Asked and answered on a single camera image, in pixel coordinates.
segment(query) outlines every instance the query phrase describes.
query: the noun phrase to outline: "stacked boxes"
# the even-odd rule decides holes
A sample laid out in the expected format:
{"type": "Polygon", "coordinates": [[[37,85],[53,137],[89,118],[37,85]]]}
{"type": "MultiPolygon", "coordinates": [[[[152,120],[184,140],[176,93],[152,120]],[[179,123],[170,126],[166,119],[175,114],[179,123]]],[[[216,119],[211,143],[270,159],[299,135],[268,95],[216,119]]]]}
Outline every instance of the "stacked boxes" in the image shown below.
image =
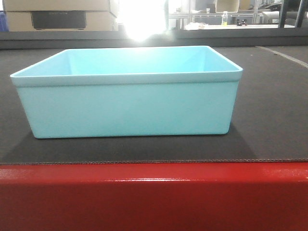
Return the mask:
{"type": "Polygon", "coordinates": [[[4,0],[10,31],[117,30],[118,0],[4,0]]]}

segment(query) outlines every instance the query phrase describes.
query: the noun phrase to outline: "cardboard box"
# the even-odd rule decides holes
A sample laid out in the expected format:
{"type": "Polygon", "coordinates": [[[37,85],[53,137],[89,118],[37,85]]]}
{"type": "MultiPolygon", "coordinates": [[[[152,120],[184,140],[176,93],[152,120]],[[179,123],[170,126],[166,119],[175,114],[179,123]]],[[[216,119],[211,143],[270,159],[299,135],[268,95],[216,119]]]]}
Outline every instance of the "cardboard box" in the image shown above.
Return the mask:
{"type": "Polygon", "coordinates": [[[5,11],[109,11],[119,12],[119,0],[3,0],[5,11]]]}
{"type": "Polygon", "coordinates": [[[118,30],[116,17],[108,11],[7,12],[7,19],[10,31],[118,30]]]}
{"type": "Polygon", "coordinates": [[[240,0],[216,0],[216,13],[237,13],[239,11],[240,0]]]}

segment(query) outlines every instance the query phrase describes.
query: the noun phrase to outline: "plastic bin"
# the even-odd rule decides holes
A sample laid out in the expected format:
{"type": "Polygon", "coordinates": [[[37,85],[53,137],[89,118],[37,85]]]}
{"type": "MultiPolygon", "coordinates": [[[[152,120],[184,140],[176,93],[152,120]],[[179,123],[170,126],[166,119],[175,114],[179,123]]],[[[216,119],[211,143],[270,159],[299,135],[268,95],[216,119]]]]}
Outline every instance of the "plastic bin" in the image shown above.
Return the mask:
{"type": "Polygon", "coordinates": [[[9,31],[6,15],[3,11],[0,11],[0,31],[9,31]]]}
{"type": "Polygon", "coordinates": [[[216,13],[237,13],[240,7],[240,0],[216,0],[216,13]]]}
{"type": "Polygon", "coordinates": [[[242,69],[208,46],[65,50],[11,75],[36,138],[225,134],[242,69]]]}

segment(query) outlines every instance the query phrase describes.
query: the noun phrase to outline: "bright light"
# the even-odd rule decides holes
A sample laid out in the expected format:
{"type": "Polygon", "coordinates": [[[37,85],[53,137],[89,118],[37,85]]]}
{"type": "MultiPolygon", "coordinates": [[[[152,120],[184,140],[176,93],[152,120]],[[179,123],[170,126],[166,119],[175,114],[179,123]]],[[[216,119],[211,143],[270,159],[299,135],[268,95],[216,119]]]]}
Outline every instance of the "bright light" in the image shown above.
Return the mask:
{"type": "Polygon", "coordinates": [[[165,0],[122,0],[121,20],[128,36],[144,40],[166,29],[165,0]]]}

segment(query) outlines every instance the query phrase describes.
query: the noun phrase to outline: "table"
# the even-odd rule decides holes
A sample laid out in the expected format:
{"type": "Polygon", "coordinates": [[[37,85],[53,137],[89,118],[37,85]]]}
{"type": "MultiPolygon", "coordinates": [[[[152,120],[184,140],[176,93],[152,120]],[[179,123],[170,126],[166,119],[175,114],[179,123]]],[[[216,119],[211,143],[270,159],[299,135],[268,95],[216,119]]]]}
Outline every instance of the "table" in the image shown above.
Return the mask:
{"type": "MultiPolygon", "coordinates": [[[[247,26],[237,26],[237,25],[206,25],[204,30],[213,30],[213,29],[260,29],[260,28],[278,28],[278,24],[251,24],[247,26]]],[[[291,25],[284,25],[284,28],[294,28],[291,25]]]]}
{"type": "Polygon", "coordinates": [[[0,230],[305,231],[307,69],[216,50],[244,68],[228,135],[41,141],[8,75],[60,50],[0,51],[0,230]]]}

